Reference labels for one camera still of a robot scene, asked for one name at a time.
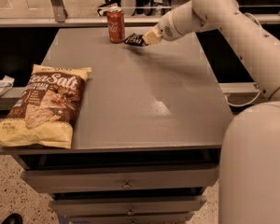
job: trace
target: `drawer handle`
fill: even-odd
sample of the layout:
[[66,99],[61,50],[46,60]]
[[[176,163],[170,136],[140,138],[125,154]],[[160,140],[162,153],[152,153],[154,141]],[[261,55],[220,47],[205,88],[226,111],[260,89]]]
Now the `drawer handle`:
[[122,185],[122,188],[126,190],[132,188],[132,185],[129,183],[129,180],[125,180],[125,184]]
[[128,216],[133,216],[134,215],[134,212],[133,212],[131,207],[130,207],[130,210],[127,212],[127,215]]

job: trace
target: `table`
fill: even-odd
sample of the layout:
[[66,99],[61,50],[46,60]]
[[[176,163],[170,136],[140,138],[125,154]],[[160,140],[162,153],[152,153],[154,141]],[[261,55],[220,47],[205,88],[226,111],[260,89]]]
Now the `table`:
[[190,219],[218,179],[232,119],[196,34],[139,48],[110,43],[106,28],[65,28],[42,64],[92,73],[71,149],[0,147],[22,178],[74,222]]

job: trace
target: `black shoe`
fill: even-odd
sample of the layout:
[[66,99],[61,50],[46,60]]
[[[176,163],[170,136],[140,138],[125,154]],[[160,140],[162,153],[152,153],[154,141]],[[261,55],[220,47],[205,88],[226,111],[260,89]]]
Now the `black shoe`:
[[19,214],[14,213],[8,216],[2,224],[22,224],[22,218]]

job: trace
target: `gray tabletop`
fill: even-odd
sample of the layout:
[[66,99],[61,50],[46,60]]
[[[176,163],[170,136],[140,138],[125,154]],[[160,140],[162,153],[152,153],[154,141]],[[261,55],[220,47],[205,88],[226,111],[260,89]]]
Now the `gray tabletop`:
[[43,65],[92,68],[72,149],[2,154],[220,147],[232,119],[195,34],[138,48],[110,43],[106,28],[61,29]]

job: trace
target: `can lid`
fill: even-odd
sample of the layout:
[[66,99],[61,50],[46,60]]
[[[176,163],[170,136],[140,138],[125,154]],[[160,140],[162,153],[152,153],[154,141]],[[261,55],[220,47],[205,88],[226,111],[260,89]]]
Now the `can lid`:
[[109,10],[109,12],[119,12],[122,11],[121,7],[118,6],[112,6]]

